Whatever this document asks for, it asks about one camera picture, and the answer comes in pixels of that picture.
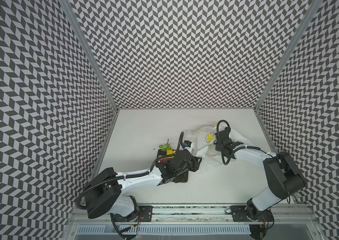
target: metal vent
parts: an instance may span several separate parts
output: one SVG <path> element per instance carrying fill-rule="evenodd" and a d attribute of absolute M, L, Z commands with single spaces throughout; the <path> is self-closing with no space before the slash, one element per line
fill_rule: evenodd
<path fill-rule="evenodd" d="M 129 225 L 121 225 L 120 229 L 129 227 Z M 217 225 L 217 224 L 174 224 L 174 225 L 142 225 L 137 228 L 130 229 L 124 234 L 142 235 L 231 235 L 231 234 L 251 234 L 249 225 Z"/>
<path fill-rule="evenodd" d="M 77 229 L 79 235 L 92 235 L 92 234 L 103 234 L 105 233 L 105 225 L 80 225 Z"/>
<path fill-rule="evenodd" d="M 122 224 L 120 229 L 130 227 L 130 224 Z M 123 234 L 141 235 L 236 235 L 251 234 L 247 224 L 143 224 L 138 228 L 130 229 Z M 116 234 L 111 224 L 106 225 L 80 225 L 77 235 L 114 235 Z"/>

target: plastic bag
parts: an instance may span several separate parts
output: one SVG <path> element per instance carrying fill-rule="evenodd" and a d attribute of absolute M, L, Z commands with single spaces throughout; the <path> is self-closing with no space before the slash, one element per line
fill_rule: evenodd
<path fill-rule="evenodd" d="M 197 130 L 186 131 L 183 139 L 191 141 L 193 144 L 192 155 L 196 157 L 201 157 L 202 161 L 199 166 L 199 170 L 196 173 L 203 173 L 209 167 L 216 167 L 223 164 L 221 160 L 221 154 L 219 151 L 215 150 L 215 145 L 213 144 L 216 140 L 215 133 L 216 125 L 201 127 Z M 225 123 L 219 124 L 219 130 L 223 130 L 227 125 Z M 249 146 L 253 146 L 252 142 L 247 138 L 243 137 L 239 132 L 231 127 L 230 138 L 232 141 L 243 142 Z"/>

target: green plant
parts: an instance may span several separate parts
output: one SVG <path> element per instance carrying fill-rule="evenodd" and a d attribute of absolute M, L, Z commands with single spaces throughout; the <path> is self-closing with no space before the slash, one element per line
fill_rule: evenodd
<path fill-rule="evenodd" d="M 168 143 L 169 139 L 167 140 L 167 143 L 165 145 L 159 145 L 159 148 L 162 150 L 172 150 L 170 144 Z"/>

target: yellow lemon graphic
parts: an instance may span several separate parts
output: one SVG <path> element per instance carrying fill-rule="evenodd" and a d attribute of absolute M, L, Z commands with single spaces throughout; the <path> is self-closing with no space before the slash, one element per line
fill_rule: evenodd
<path fill-rule="evenodd" d="M 206 141 L 207 142 L 212 142 L 214 140 L 214 134 L 212 132 L 210 132 L 207 136 L 206 136 Z"/>

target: black and white pattern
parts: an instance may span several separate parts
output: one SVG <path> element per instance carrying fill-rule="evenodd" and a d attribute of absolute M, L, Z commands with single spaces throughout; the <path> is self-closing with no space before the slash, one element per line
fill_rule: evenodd
<path fill-rule="evenodd" d="M 120 108 L 253 107 L 311 0 L 71 0 Z"/>
<path fill-rule="evenodd" d="M 309 180 L 301 200 L 327 237 L 339 239 L 339 0 L 324 1 L 261 115 Z"/>
<path fill-rule="evenodd" d="M 0 239 L 61 235 L 112 115 L 56 0 L 0 0 Z"/>

